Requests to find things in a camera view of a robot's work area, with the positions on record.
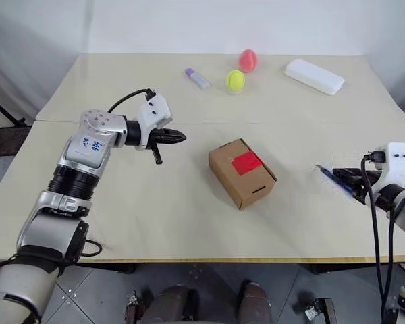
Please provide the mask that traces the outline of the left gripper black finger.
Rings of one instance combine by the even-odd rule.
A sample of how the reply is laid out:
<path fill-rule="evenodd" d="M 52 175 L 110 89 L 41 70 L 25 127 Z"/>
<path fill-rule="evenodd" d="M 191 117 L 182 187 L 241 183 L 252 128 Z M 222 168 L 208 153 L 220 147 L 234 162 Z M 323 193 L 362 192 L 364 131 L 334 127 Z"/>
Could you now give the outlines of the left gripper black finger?
<path fill-rule="evenodd" d="M 157 165 L 162 165 L 163 164 L 163 160 L 161 157 L 161 153 L 159 152 L 159 148 L 157 146 L 157 143 L 154 143 L 151 145 L 151 151 L 153 153 L 153 157 L 155 158 L 155 163 Z"/>
<path fill-rule="evenodd" d="M 178 130 L 166 130 L 166 143 L 178 144 L 187 139 L 186 135 Z"/>

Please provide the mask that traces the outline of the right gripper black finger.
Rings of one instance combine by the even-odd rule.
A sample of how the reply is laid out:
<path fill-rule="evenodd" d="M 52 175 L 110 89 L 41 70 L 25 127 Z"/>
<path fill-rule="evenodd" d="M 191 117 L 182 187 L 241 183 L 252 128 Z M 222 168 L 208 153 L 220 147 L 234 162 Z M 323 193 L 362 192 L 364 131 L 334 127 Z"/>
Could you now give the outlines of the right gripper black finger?
<path fill-rule="evenodd" d="M 362 172 L 358 168 L 335 168 L 333 174 L 338 178 L 361 178 Z"/>
<path fill-rule="evenodd" d="M 341 181 L 348 194 L 351 196 L 358 194 L 357 181 L 355 178 L 342 178 Z"/>

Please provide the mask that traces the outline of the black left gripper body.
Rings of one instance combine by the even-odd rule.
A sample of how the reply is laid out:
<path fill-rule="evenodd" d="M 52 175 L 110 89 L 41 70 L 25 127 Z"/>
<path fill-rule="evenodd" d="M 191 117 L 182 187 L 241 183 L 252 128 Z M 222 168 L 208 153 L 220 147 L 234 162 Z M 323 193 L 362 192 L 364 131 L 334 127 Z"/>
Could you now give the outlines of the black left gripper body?
<path fill-rule="evenodd" d="M 171 130 L 153 129 L 148 136 L 148 149 L 152 149 L 156 144 L 171 144 Z"/>

